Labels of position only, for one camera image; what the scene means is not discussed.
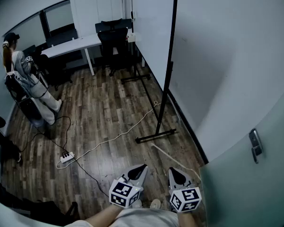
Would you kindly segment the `thin white rod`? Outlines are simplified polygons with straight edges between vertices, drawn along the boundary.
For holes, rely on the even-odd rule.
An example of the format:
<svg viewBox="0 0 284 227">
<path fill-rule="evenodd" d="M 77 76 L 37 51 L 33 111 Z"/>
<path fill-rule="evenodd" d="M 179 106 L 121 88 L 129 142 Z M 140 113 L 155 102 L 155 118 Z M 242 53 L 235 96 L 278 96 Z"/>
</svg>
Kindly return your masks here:
<svg viewBox="0 0 284 227">
<path fill-rule="evenodd" d="M 160 151 L 162 154 L 164 154 L 166 157 L 168 157 L 170 160 L 172 160 L 173 162 L 175 162 L 176 164 L 178 164 L 180 167 L 182 167 L 183 169 L 186 169 L 186 170 L 189 170 L 189 171 L 192 171 L 195 176 L 199 179 L 199 181 L 201 181 L 201 177 L 200 175 L 194 170 L 194 169 L 191 169 L 191 168 L 188 168 L 186 166 L 184 166 L 183 164 L 181 164 L 180 162 L 178 162 L 177 160 L 175 160 L 172 156 L 170 156 L 168 153 L 166 153 L 164 150 L 162 150 L 161 148 L 159 148 L 157 145 L 155 145 L 154 143 L 151 143 L 151 146 L 155 147 L 158 151 Z"/>
</svg>

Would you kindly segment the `frosted glass door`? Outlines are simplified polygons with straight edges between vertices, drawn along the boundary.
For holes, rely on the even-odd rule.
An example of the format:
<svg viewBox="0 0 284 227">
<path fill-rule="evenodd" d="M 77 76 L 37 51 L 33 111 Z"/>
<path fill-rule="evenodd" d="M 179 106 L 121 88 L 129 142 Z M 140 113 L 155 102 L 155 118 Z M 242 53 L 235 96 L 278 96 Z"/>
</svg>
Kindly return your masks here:
<svg viewBox="0 0 284 227">
<path fill-rule="evenodd" d="M 254 128 L 258 164 L 248 133 L 200 170 L 208 227 L 284 227 L 284 94 Z"/>
</svg>

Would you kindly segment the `dark desk divider panel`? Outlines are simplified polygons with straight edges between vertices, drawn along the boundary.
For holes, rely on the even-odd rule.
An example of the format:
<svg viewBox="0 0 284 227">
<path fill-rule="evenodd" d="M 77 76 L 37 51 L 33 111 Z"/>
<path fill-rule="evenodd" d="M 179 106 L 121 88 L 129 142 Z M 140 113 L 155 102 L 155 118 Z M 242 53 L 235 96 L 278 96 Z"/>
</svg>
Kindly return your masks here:
<svg viewBox="0 0 284 227">
<path fill-rule="evenodd" d="M 132 20 L 131 19 L 118 19 L 111 21 L 101 21 L 100 23 L 95 24 L 96 33 L 101 31 L 112 31 L 120 28 L 132 28 Z"/>
<path fill-rule="evenodd" d="M 76 29 L 72 29 L 66 32 L 59 33 L 58 35 L 54 35 L 48 39 L 46 39 L 46 44 L 48 48 L 77 39 L 78 34 Z"/>
</svg>

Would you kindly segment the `person's left forearm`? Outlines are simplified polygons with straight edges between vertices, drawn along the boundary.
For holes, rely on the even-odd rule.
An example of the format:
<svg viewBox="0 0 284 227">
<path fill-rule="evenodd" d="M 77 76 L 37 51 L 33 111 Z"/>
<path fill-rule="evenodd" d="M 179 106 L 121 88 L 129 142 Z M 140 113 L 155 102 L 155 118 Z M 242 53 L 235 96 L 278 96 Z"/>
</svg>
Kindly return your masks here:
<svg viewBox="0 0 284 227">
<path fill-rule="evenodd" d="M 123 208 L 117 205 L 110 205 L 96 215 L 87 218 L 85 221 L 90 223 L 93 227 L 109 227 L 122 210 Z"/>
</svg>

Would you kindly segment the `person's right forearm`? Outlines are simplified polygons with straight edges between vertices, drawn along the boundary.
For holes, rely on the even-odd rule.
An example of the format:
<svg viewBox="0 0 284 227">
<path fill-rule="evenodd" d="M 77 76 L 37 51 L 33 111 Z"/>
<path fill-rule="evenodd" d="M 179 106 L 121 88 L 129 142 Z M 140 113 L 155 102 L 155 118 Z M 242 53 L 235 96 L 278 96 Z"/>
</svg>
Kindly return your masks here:
<svg viewBox="0 0 284 227">
<path fill-rule="evenodd" d="M 191 212 L 177 213 L 179 227 L 197 227 L 197 223 Z"/>
</svg>

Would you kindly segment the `black office chair with headrest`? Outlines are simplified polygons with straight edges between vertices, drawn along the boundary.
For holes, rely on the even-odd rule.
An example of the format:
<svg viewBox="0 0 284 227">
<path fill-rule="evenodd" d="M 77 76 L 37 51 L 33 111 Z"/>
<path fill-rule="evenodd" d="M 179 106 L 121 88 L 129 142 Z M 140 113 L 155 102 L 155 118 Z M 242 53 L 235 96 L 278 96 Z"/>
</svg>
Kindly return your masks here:
<svg viewBox="0 0 284 227">
<path fill-rule="evenodd" d="M 102 43 L 101 55 L 111 69 L 109 76 L 113 76 L 119 69 L 128 69 L 130 65 L 130 53 L 126 40 L 128 29 L 120 28 L 115 30 L 117 33 L 98 35 Z"/>
</svg>

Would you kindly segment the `white desk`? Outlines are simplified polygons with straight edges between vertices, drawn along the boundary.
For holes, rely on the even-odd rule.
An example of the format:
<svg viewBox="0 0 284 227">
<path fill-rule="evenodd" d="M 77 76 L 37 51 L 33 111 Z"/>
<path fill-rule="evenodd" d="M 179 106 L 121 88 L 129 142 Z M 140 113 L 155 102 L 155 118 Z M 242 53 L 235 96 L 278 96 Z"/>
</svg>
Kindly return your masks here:
<svg viewBox="0 0 284 227">
<path fill-rule="evenodd" d="M 112 31 L 100 31 L 98 34 L 93 34 L 93 35 L 88 35 L 86 37 L 80 37 L 78 39 L 74 39 L 71 41 L 67 41 L 64 42 L 62 44 L 59 45 L 53 45 L 52 47 L 45 49 L 41 52 L 42 55 L 46 55 L 48 58 L 53 58 L 56 56 L 61 56 L 67 53 L 71 53 L 74 51 L 78 51 L 78 50 L 83 50 L 85 51 L 86 57 L 87 57 L 87 61 L 91 70 L 92 75 L 95 75 L 93 67 L 92 67 L 92 63 L 90 60 L 90 56 L 89 56 L 89 52 L 88 52 L 88 48 L 90 47 L 95 47 L 98 45 L 101 45 L 101 41 L 99 38 L 99 34 L 100 35 L 106 35 L 109 33 L 117 33 L 116 30 L 112 30 Z"/>
</svg>

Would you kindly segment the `person's light t-shirt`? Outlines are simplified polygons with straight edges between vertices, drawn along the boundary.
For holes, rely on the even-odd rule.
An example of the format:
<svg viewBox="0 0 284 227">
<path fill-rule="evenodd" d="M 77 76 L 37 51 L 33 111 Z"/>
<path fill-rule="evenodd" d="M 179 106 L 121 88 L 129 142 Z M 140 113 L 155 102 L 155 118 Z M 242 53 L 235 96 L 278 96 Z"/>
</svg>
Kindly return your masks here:
<svg viewBox="0 0 284 227">
<path fill-rule="evenodd" d="M 65 227 L 93 227 L 77 220 Z M 176 213 L 160 209 L 123 209 L 109 227 L 179 227 Z"/>
</svg>

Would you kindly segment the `glass window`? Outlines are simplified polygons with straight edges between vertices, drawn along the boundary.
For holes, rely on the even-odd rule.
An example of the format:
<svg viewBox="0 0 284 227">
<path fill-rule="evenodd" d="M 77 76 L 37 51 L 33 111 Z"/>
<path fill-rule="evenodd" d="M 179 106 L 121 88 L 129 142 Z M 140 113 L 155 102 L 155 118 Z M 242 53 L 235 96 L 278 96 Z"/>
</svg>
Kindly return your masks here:
<svg viewBox="0 0 284 227">
<path fill-rule="evenodd" d="M 71 1 L 63 0 L 23 20 L 10 32 L 19 35 L 18 48 L 24 50 L 33 45 L 45 45 L 47 39 L 74 28 Z"/>
</svg>

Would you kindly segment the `white power strip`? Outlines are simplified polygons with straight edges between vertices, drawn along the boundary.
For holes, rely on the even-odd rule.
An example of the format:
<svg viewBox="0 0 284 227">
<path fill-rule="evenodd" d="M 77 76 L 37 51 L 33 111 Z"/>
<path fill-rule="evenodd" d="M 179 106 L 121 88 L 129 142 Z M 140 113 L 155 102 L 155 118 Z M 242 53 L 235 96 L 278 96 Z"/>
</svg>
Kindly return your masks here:
<svg viewBox="0 0 284 227">
<path fill-rule="evenodd" d="M 68 161 L 71 161 L 74 159 L 74 153 L 73 152 L 66 152 L 66 153 L 63 153 L 62 156 L 60 157 L 60 161 L 61 163 L 66 163 Z"/>
</svg>

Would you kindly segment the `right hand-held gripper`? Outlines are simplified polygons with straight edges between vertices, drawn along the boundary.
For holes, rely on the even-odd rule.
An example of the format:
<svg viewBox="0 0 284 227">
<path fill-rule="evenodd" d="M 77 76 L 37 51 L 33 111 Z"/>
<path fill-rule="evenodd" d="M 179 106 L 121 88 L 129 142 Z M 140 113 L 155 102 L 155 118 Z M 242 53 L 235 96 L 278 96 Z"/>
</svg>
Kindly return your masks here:
<svg viewBox="0 0 284 227">
<path fill-rule="evenodd" d="M 174 190 L 169 201 L 171 206 L 177 212 L 189 212 L 197 209 L 202 201 L 202 196 L 199 187 L 187 188 L 192 185 L 192 178 L 182 170 L 173 167 L 169 168 L 168 174 L 169 187 Z"/>
</svg>

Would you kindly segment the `whiteboard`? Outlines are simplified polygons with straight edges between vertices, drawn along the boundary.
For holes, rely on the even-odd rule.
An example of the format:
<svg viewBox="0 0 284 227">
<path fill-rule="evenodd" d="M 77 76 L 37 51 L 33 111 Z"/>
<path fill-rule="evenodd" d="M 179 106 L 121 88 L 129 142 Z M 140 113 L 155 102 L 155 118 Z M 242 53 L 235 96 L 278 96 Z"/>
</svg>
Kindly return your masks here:
<svg viewBox="0 0 284 227">
<path fill-rule="evenodd" d="M 126 15 L 132 20 L 132 33 L 143 61 L 162 90 L 160 111 L 155 113 L 156 131 L 153 135 L 136 138 L 137 143 L 162 135 L 173 134 L 175 129 L 160 131 L 169 85 L 173 71 L 172 51 L 175 35 L 178 0 L 125 0 Z"/>
</svg>

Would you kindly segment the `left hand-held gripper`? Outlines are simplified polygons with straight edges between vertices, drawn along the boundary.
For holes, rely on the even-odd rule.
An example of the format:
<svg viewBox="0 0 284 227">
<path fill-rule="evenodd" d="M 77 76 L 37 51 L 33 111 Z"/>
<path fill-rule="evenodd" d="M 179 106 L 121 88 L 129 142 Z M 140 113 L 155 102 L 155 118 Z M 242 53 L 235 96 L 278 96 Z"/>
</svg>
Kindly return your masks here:
<svg viewBox="0 0 284 227">
<path fill-rule="evenodd" d="M 131 183 L 114 180 L 109 189 L 109 202 L 121 208 L 128 209 L 136 202 L 143 191 L 140 187 L 144 184 L 148 172 L 147 165 L 134 165 L 126 168 L 121 176 Z"/>
</svg>

